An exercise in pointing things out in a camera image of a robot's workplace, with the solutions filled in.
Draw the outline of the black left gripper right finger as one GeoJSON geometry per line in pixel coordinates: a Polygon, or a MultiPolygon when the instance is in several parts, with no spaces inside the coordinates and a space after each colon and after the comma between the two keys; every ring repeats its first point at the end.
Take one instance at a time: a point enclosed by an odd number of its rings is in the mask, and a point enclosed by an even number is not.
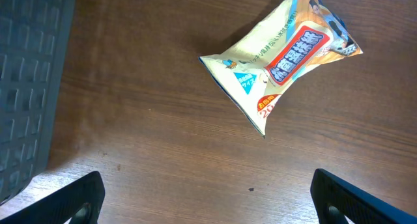
{"type": "Polygon", "coordinates": [[[320,224],[416,223],[412,216],[324,169],[316,169],[310,187],[320,224]]]}

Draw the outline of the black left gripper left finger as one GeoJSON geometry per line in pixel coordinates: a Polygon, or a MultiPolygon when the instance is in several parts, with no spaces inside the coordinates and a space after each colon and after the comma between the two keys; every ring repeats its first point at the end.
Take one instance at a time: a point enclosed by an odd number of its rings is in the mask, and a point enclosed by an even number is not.
{"type": "Polygon", "coordinates": [[[36,203],[1,220],[1,224],[97,224],[105,188],[93,171],[36,203]]]}

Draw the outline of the cream snack bag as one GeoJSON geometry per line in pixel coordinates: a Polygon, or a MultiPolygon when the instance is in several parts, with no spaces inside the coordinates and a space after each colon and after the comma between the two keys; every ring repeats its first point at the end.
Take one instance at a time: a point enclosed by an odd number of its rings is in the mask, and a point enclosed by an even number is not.
{"type": "Polygon", "coordinates": [[[265,135],[267,117],[297,78],[361,53],[344,22],[320,0],[284,0],[229,49],[199,60],[265,135]]]}

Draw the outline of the grey plastic mesh basket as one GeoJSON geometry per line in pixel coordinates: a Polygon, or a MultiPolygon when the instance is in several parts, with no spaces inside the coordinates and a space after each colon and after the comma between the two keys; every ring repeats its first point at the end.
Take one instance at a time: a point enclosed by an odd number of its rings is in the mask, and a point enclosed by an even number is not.
{"type": "Polygon", "coordinates": [[[48,164],[75,0],[1,0],[1,203],[48,164]]]}

